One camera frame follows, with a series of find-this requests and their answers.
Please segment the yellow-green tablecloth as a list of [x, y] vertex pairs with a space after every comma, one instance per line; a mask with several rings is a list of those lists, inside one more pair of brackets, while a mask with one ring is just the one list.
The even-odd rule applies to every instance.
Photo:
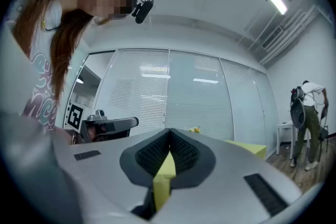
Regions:
[[[258, 145], [258, 144], [247, 144], [243, 142], [235, 142], [231, 140], [225, 140], [227, 143], [235, 144], [240, 146], [261, 159], [265, 159], [267, 153], [266, 145]], [[175, 163], [170, 151], [168, 151], [168, 155], [165, 158], [163, 164], [161, 165], [159, 171], [155, 175], [153, 179], [153, 197], [156, 211], [159, 211], [167, 200], [170, 198], [170, 182], [176, 177], [176, 169]]]

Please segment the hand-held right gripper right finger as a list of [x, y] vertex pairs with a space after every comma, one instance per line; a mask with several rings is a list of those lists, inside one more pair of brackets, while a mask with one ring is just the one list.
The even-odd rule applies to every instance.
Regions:
[[302, 192], [286, 175], [232, 143], [178, 130], [215, 156], [201, 165], [210, 174], [198, 185], [174, 189], [154, 224], [259, 224], [287, 209]]

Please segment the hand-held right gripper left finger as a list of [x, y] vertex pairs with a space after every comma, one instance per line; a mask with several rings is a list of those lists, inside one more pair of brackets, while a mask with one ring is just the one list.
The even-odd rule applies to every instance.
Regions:
[[84, 224], [152, 224], [137, 213], [149, 204], [149, 189], [132, 183], [120, 166], [124, 150], [151, 143], [167, 129], [116, 140], [68, 145], [54, 136], [58, 164], [74, 180]]

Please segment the black tripod stand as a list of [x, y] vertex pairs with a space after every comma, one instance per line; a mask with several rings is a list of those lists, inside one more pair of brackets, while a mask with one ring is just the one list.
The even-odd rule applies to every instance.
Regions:
[[327, 116], [328, 116], [328, 108], [324, 106], [321, 112], [320, 128], [319, 128], [319, 146], [320, 146], [319, 161], [321, 160], [322, 142], [324, 140], [327, 140], [328, 143], [329, 130], [327, 125]]

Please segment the person's pale printed t-shirt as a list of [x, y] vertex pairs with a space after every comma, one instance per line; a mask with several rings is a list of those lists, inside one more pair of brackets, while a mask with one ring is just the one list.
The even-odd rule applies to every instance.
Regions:
[[[33, 32], [24, 52], [37, 69], [39, 79], [25, 104], [23, 115], [51, 131], [58, 127], [57, 113], [71, 59], [92, 16], [80, 9], [64, 14], [60, 2], [55, 0], [32, 23], [32, 15], [23, 18], [25, 8], [26, 0], [14, 0], [8, 12], [9, 27], [16, 39], [29, 30]], [[43, 19], [57, 20], [62, 25], [56, 31], [43, 32], [40, 30]]]

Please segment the white ceiling pipes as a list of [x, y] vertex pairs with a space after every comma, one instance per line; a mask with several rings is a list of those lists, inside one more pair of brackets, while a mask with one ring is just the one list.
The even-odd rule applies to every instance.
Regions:
[[284, 31], [267, 50], [264, 50], [261, 44], [277, 27], [264, 39], [252, 44], [250, 48], [253, 49], [253, 54], [259, 64], [264, 66], [271, 62], [309, 26], [317, 15], [322, 13], [323, 10], [318, 5], [311, 5], [308, 10], [300, 8], [278, 25], [281, 26]]

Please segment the white air vent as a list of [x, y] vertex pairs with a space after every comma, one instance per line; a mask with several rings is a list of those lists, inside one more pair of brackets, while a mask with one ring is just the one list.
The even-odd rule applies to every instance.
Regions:
[[283, 33], [283, 28], [278, 26], [261, 44], [264, 50], [267, 50], [272, 43], [278, 38], [279, 35]]

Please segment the grey round chair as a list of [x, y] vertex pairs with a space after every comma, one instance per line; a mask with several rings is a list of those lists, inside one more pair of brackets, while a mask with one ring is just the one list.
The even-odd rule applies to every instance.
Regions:
[[290, 115], [293, 126], [297, 129], [302, 128], [306, 119], [306, 114], [303, 102], [300, 99], [291, 101]]

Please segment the white table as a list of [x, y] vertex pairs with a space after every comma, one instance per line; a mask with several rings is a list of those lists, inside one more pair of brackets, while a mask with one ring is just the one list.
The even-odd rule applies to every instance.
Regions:
[[293, 125], [292, 122], [282, 123], [277, 125], [277, 139], [276, 139], [276, 154], [279, 154], [280, 150], [280, 132], [281, 130], [289, 129], [291, 131], [291, 139], [290, 139], [290, 159], [293, 159], [293, 152], [295, 147], [295, 142], [297, 138], [297, 129]]

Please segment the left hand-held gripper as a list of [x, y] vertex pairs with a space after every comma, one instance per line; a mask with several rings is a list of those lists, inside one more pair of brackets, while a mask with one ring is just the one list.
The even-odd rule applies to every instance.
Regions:
[[87, 128], [90, 126], [104, 126], [106, 132], [100, 134], [104, 136], [103, 141], [112, 140], [115, 137], [124, 138], [129, 137], [130, 130], [139, 125], [139, 119], [136, 117], [115, 120], [114, 125], [108, 121], [104, 110], [95, 110], [94, 112], [79, 104], [72, 104], [70, 107], [67, 124], [73, 130], [78, 132], [78, 143], [91, 143]]

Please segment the person's left forearm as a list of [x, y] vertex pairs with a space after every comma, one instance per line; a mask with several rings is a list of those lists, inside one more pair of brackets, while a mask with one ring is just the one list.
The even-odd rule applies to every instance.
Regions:
[[65, 132], [65, 137], [70, 145], [75, 145], [78, 143], [78, 132], [73, 129], [63, 129]]

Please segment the person's left hand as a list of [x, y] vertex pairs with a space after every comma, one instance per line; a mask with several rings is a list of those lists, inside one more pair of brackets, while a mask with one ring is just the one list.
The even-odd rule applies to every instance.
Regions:
[[92, 142], [103, 141], [104, 136], [100, 136], [100, 134], [104, 134], [106, 132], [106, 128], [101, 125], [90, 126], [87, 128], [87, 132]]

